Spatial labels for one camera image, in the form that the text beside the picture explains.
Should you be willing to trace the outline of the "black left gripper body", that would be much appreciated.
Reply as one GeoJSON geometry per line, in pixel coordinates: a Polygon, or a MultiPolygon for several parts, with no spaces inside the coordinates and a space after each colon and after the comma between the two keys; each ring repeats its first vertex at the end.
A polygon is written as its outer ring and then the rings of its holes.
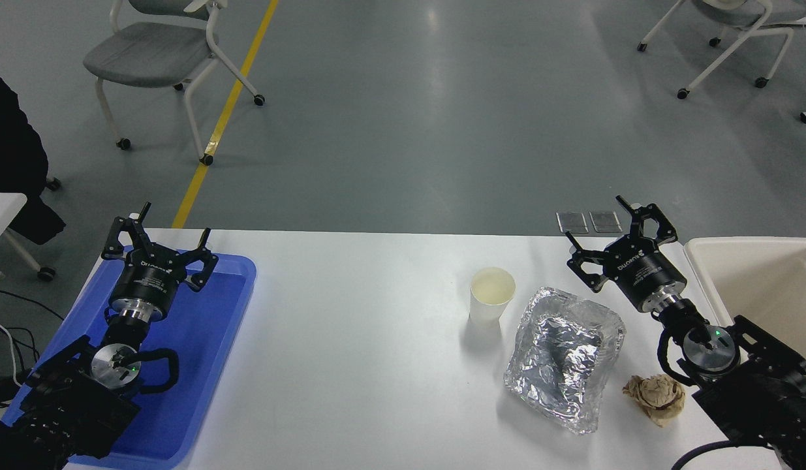
{"type": "Polygon", "coordinates": [[[108,306],[122,313],[126,307],[149,304],[152,317],[167,316],[179,285],[186,278],[185,268],[176,266],[179,255],[179,251],[161,245],[149,249],[132,247],[123,258],[125,265],[108,306]]]}

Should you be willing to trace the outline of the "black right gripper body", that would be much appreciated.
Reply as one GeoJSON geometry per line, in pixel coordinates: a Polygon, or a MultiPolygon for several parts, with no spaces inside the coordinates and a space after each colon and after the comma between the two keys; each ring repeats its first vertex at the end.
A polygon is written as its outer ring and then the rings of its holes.
{"type": "Polygon", "coordinates": [[[651,239],[624,236],[605,251],[603,274],[639,312],[653,312],[663,298],[680,297],[687,286],[686,277],[651,239]]]}

